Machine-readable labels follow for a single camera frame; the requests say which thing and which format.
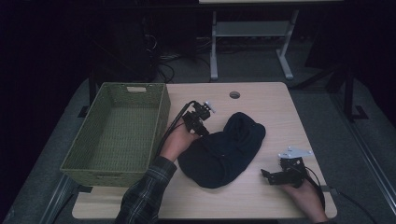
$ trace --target dark background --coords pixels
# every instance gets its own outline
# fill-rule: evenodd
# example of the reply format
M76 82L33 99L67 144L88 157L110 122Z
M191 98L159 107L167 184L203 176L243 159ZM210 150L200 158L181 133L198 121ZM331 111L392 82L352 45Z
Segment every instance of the dark background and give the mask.
M308 66L326 69L334 63L344 63L351 67L389 120L396 124L396 20L392 11L395 6L391 1L376 5L349 2L348 7L332 13L302 10L293 38L315 38ZM91 14L64 0L1 1L0 220L84 79L92 72L101 80L150 81L155 76L151 67L155 59L150 58L153 55L147 55L144 48L136 45L120 48L127 41L120 39L125 34L134 38L134 43L144 45L141 20L136 16ZM199 24L210 22L210 16L210 13L176 13L173 17L159 14L150 27L162 44L179 45L181 51L191 54L194 46L191 39L206 32ZM189 18L185 20L189 22L175 25L183 17ZM304 20L317 19L318 27L304 26ZM130 30L120 31L121 27ZM177 31L181 28L191 32L180 35ZM183 38L175 41L175 36ZM95 62L111 63L115 59L98 49L92 38L108 44L118 58L134 60L127 66L112 62L113 69L103 71Z

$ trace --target human hand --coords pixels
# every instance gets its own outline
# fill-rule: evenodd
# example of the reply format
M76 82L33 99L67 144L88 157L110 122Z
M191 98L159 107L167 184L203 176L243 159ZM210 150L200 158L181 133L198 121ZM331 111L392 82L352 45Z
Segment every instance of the human hand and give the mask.
M160 156L165 157L169 161L175 161L183 151L189 148L192 141L199 138L198 134L187 131L183 119L178 120L175 127L160 152Z
M292 185L281 185L280 187L289 194L312 223L329 220L323 210L317 190L308 180L305 179L297 189Z

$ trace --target gray carpet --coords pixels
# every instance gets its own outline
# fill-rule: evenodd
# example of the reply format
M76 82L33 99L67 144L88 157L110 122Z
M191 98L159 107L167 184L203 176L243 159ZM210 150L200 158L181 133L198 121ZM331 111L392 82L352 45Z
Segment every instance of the gray carpet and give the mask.
M288 86L293 86L319 71L304 67L310 43L294 41L290 44L287 59L295 78L287 81L276 58L277 46L276 42L264 42L259 50L249 47L235 54L220 54L218 82L282 81ZM208 53L200 57L208 62ZM209 81L210 70L202 60L180 59L168 65L175 69L174 83ZM166 75L171 76L171 71L167 67L162 66L162 69ZM355 82L355 104L363 107L369 119L357 120L353 124L346 121L336 103L342 101L343 92L334 95L327 93L324 90L327 80L323 78L304 91L290 91L311 146L316 152L322 173L328 185L358 201L378 223L396 223L396 216L368 168L360 144L350 127L359 131L393 186L396 186L396 166L393 162L396 158L395 129L375 105L370 92L359 81ZM59 167L82 122L82 119L78 118L78 113L88 102L88 85L84 82L64 111L35 169L13 205L13 214L5 223L39 223L46 214L51 197L62 177ZM74 192L76 187L77 185L71 182L66 194L60 197L59 204L66 202L70 192ZM338 216L335 218L338 223L372 223L357 206L341 195L334 195L333 198L338 209ZM111 220L74 219L71 211L75 199L76 196L70 198L55 223L112 223ZM309 223L306 219L279 222Z

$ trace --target table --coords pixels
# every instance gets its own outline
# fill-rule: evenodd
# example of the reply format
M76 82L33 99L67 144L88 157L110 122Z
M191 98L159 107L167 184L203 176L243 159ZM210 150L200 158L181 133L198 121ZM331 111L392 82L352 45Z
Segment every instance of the table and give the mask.
M231 3L303 3L324 2L327 0L200 0L200 4L231 4ZM280 49L276 50L283 73L286 79L293 79L286 59L286 51L289 46L294 26L297 21L299 10L294 9L288 21L217 21L216 11L213 12L212 22L212 49L210 53L210 78L217 80L218 64L216 56L217 36L284 36L285 41Z
M218 189L203 189L177 169L163 195L160 218L294 218L304 215L290 197L276 186L270 186L261 169L280 171L278 153L288 146L311 150L289 91L279 82L168 84L171 122L184 104L191 100L210 101L217 110L205 121L211 132L221 131L235 112L244 112L265 126L267 134L262 147L249 167L234 182ZM230 97L237 91L238 99ZM325 180L315 156L304 163ZM75 218L114 218L120 211L125 188L93 187L81 192L73 209ZM335 217L337 210L329 192L325 192L326 214Z

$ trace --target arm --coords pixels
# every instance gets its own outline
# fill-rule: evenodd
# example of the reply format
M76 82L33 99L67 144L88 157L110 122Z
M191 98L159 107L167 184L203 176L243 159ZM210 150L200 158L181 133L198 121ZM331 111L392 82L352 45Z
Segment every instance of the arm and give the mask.
M163 193L177 169L174 161L198 138L197 134L187 132L181 121L179 124L168 136L160 156L150 165L142 179L125 192L115 223L157 221Z
M303 184L297 189L291 185L282 185L281 188L289 194L312 223L326 223L329 221L321 205L320 198L309 181L305 179Z

